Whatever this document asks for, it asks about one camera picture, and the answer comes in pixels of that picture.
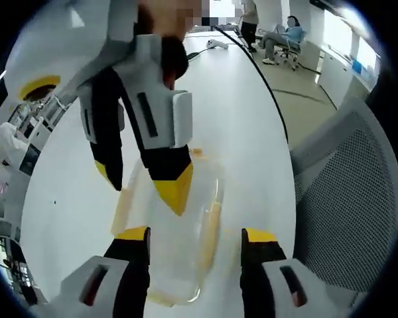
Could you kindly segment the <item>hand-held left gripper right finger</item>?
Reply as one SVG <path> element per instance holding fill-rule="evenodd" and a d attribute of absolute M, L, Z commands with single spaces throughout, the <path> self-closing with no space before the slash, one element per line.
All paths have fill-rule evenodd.
<path fill-rule="evenodd" d="M 326 284 L 287 258 L 274 234 L 241 230 L 240 288 L 245 317 L 327 317 Z"/>

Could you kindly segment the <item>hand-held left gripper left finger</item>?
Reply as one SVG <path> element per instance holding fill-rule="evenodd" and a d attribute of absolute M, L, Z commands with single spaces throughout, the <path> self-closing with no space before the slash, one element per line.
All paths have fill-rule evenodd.
<path fill-rule="evenodd" d="M 61 283 L 55 317 L 142 317 L 150 286 L 149 227 L 118 234 L 103 256 L 93 256 Z"/>

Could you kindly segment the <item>person's right hand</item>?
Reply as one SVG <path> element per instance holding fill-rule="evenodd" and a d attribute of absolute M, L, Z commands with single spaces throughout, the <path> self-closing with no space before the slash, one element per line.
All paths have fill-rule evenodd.
<path fill-rule="evenodd" d="M 162 39 L 161 67 L 164 85 L 174 89 L 175 81 L 188 68 L 183 41 L 202 16 L 201 1 L 139 1 L 138 25 L 143 34 L 156 34 Z"/>

